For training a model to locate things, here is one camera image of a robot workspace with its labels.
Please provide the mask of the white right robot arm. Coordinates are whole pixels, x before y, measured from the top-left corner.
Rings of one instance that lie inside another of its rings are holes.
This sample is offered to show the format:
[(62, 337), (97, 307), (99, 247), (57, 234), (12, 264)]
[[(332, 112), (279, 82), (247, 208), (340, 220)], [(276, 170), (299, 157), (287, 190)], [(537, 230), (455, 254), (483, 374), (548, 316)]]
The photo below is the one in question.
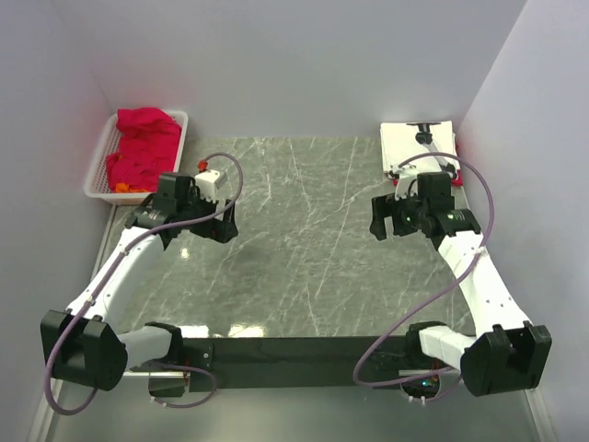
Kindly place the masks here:
[(458, 208), (450, 178), (443, 172), (421, 173), (409, 180), (408, 193), (372, 199), (369, 228), (387, 237), (386, 222), (403, 237), (422, 233), (456, 277), (475, 325), (466, 336), (442, 323), (410, 326), (404, 344), (409, 364), (424, 367), (433, 359), (457, 369), (474, 396), (531, 390), (538, 386), (552, 338), (519, 308), (483, 243), (487, 237), (473, 213)]

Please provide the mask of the crimson red t shirt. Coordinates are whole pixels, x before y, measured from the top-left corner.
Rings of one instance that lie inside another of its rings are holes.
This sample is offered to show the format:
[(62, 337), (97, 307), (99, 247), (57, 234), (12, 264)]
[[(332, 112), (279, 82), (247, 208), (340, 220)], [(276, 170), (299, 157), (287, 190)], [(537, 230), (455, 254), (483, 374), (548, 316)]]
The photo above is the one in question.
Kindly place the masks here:
[(119, 149), (106, 158), (110, 190), (124, 182), (133, 192), (154, 192), (160, 175), (173, 170), (181, 128), (158, 108), (120, 109), (117, 115)]

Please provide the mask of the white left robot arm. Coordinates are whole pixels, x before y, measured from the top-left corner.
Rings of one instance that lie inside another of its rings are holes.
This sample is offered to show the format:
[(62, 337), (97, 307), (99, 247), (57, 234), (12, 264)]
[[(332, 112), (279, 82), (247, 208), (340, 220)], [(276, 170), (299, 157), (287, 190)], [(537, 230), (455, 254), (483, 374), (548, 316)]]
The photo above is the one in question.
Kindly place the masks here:
[(60, 379), (93, 390), (112, 390), (123, 373), (154, 361), (171, 370), (183, 361), (181, 330), (150, 322), (117, 330), (131, 295), (181, 232), (225, 244), (238, 234), (235, 198), (220, 200), (226, 175), (208, 169), (195, 176), (167, 172), (157, 190), (135, 208), (113, 253), (84, 292), (40, 324), (45, 380)]

